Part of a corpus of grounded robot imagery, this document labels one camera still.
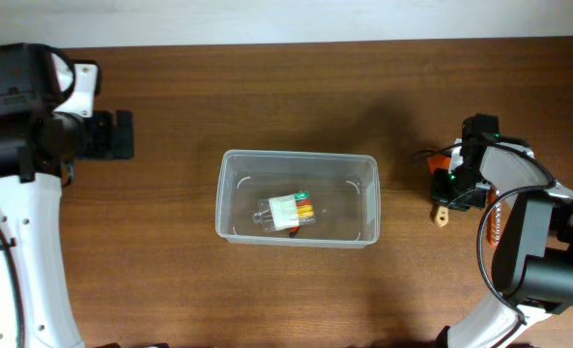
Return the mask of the orange scraper wooden handle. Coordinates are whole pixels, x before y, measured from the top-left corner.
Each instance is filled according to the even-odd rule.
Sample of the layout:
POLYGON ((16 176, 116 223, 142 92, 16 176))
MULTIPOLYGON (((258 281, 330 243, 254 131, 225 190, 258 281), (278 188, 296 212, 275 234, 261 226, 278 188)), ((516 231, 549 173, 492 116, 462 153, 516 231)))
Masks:
POLYGON ((449 213, 447 204, 451 200, 448 169, 451 163, 451 152, 445 150, 433 155, 427 160, 428 169, 432 175, 431 199, 433 212, 431 217, 438 227, 448 224, 449 213))

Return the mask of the orange bit holder strip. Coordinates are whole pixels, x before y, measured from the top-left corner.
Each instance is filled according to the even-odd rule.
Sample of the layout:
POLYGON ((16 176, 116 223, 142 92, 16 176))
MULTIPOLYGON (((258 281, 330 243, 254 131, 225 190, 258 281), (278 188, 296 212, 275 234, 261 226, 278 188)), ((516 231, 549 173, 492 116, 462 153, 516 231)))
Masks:
MULTIPOLYGON (((487 204, 491 206, 494 201, 498 198, 499 191, 491 186, 487 194, 487 204)), ((490 216, 487 220, 487 232, 486 232, 487 242, 496 247, 501 238, 501 203, 493 206, 490 216)))

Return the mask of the clear plastic container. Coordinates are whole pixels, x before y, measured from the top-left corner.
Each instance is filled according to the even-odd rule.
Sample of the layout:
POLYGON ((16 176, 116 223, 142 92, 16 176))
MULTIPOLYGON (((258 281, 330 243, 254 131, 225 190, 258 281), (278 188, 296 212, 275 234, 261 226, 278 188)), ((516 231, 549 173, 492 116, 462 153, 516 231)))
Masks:
POLYGON ((234 244, 370 246, 381 234, 377 162, 367 155, 229 150, 215 230, 234 244))

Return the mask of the red handled pliers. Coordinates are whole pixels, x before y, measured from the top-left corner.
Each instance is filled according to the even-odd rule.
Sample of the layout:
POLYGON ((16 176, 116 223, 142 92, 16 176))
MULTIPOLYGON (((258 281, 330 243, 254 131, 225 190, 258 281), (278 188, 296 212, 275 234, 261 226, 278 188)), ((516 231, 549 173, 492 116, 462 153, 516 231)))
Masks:
POLYGON ((290 238, 295 238, 300 231, 300 227, 293 227, 289 233, 290 238))

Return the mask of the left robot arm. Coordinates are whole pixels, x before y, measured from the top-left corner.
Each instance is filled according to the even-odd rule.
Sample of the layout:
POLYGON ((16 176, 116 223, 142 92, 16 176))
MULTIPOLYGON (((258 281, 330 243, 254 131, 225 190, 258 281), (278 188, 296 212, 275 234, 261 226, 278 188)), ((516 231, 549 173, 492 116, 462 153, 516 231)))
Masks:
POLYGON ((78 160, 129 160, 129 111, 97 111, 98 63, 0 45, 0 347, 80 347, 60 238, 78 160))

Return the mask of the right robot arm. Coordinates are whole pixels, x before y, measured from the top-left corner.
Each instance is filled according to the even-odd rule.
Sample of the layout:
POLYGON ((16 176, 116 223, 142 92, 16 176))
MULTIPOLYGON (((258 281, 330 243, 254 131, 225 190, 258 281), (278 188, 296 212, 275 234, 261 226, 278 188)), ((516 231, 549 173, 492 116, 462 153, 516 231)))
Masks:
POLYGON ((573 190, 539 162, 530 144, 500 132, 496 116, 464 120, 454 144, 426 149, 435 222, 480 208, 477 267, 488 289, 437 347, 511 347, 534 324, 573 306, 573 190))

